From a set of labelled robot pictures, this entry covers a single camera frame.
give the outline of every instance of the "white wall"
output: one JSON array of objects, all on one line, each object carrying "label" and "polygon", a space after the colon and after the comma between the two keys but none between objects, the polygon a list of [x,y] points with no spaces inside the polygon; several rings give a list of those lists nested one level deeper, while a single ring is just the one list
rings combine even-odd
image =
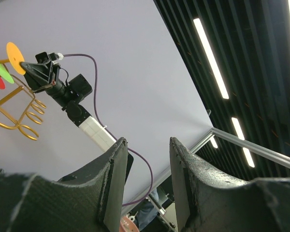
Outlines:
[{"label": "white wall", "polygon": [[[6,58],[8,41],[29,62],[42,51],[92,55],[98,62],[100,118],[148,159],[155,178],[169,166],[170,136],[189,147],[212,127],[151,0],[6,0],[0,2],[0,59]],[[71,77],[82,73],[94,85],[89,59],[66,58],[61,64]],[[37,97],[48,106],[44,123],[25,122],[37,129],[39,140],[0,128],[0,168],[58,180],[101,152],[50,97]],[[11,113],[18,113],[23,101],[10,104]],[[92,95],[83,106],[93,113]],[[124,201],[149,181],[147,166],[136,157]]]}]

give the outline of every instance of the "black ceiling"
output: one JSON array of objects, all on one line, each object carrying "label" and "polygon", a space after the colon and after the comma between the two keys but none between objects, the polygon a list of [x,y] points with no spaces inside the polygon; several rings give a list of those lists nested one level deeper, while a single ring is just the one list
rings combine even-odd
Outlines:
[{"label": "black ceiling", "polygon": [[[287,0],[154,0],[214,127],[290,157],[290,15]],[[200,18],[229,99],[223,99],[193,24]],[[290,176],[290,170],[215,138],[198,155],[250,180]]]}]

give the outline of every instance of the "yellow disc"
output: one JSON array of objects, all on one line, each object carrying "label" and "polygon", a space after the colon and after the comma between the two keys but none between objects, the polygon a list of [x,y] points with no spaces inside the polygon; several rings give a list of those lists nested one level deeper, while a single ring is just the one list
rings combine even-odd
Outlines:
[{"label": "yellow disc", "polygon": [[8,42],[6,45],[6,53],[8,54],[9,61],[16,72],[20,75],[24,75],[26,71],[20,66],[20,62],[24,62],[25,59],[18,47],[14,43]]}]

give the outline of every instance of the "green plate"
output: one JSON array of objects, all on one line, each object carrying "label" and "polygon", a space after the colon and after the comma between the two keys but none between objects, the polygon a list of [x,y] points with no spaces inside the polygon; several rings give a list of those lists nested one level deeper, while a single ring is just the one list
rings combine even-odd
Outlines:
[{"label": "green plate", "polygon": [[8,71],[6,71],[5,67],[0,64],[0,76],[6,80],[7,82],[13,84],[14,83],[14,80],[13,78],[11,77],[11,75],[8,73]]}]

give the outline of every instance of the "metal frame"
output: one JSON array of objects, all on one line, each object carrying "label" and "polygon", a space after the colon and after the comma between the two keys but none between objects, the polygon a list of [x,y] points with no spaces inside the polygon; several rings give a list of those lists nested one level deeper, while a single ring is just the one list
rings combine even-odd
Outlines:
[{"label": "metal frame", "polygon": [[[217,136],[221,139],[224,139],[226,141],[229,141],[235,145],[238,145],[240,147],[245,147],[249,151],[253,152],[254,154],[260,155],[264,158],[267,158],[271,161],[274,161],[275,163],[278,163],[284,167],[287,167],[290,169],[290,157],[285,156],[283,154],[280,154],[278,152],[272,151],[270,149],[267,149],[263,146],[254,144],[252,142],[249,142],[247,140],[241,140],[237,136],[234,136],[232,134],[229,134],[225,131],[219,130],[217,128],[212,128],[208,133],[206,133],[198,142],[196,142],[191,148],[190,151],[195,154],[198,150],[200,150],[213,136]],[[161,175],[160,177],[154,181],[153,189],[158,187],[163,181],[165,181],[169,176],[171,175],[171,168],[168,167]],[[139,199],[142,196],[144,196],[147,192],[148,188],[146,188],[144,191],[142,191],[140,194],[136,196],[135,199]],[[134,205],[129,205],[127,207],[124,207],[122,209],[122,215],[127,214],[131,209],[133,209]]]}]

